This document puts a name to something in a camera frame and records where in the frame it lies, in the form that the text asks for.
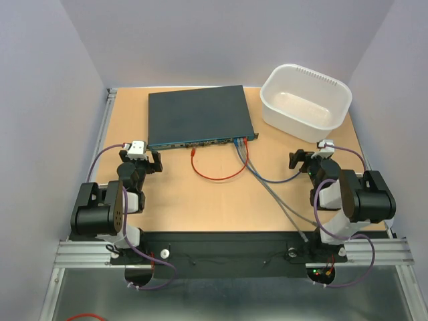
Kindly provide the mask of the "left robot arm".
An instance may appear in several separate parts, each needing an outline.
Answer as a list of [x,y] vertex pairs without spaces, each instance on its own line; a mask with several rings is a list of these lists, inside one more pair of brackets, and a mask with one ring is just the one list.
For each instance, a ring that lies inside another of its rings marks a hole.
[[126,249],[126,256],[133,263],[148,258],[148,246],[142,243],[142,231],[129,226],[124,214],[142,213],[145,195],[142,186],[147,175],[163,171],[161,154],[152,152],[153,161],[145,153],[127,150],[119,152],[122,163],[116,172],[118,179],[104,187],[98,183],[83,183],[71,214],[72,233],[96,237]]

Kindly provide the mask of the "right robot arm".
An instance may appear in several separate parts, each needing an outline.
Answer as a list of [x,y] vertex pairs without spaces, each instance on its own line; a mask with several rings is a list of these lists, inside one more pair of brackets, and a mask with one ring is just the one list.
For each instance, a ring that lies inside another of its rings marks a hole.
[[312,259],[324,260],[335,246],[362,228],[395,216],[395,198],[380,172],[358,175],[352,169],[342,169],[332,160],[331,150],[291,152],[289,168],[294,169],[299,162],[299,171],[308,174],[313,186],[310,204],[317,228],[305,246]]

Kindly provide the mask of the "white plastic tub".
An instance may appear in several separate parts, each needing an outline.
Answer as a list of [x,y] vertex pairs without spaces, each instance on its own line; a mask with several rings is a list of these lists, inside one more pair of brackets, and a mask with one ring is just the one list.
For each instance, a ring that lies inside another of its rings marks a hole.
[[352,102],[346,84],[296,64],[276,67],[259,97],[267,124],[309,143],[340,127]]

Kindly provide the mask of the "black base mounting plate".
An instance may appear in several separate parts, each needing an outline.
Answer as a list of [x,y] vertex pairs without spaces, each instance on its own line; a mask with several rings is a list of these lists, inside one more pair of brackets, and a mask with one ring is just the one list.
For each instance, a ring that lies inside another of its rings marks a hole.
[[153,264],[156,278],[305,278],[310,263],[344,263],[340,245],[326,245],[316,232],[307,232],[304,242],[296,231],[270,232],[146,232],[142,248],[166,261],[173,269]]

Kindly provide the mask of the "dark blue network switch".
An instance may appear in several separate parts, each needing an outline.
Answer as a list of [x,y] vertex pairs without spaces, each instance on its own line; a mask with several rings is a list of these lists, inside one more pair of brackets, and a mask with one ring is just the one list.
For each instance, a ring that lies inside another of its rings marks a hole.
[[257,139],[242,85],[148,95],[148,148],[166,150]]

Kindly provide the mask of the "aluminium frame rail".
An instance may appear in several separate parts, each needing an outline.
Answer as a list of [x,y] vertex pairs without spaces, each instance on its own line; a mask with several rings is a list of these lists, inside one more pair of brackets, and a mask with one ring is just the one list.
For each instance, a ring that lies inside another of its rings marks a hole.
[[61,241],[53,266],[55,268],[109,268],[110,252],[105,241]]

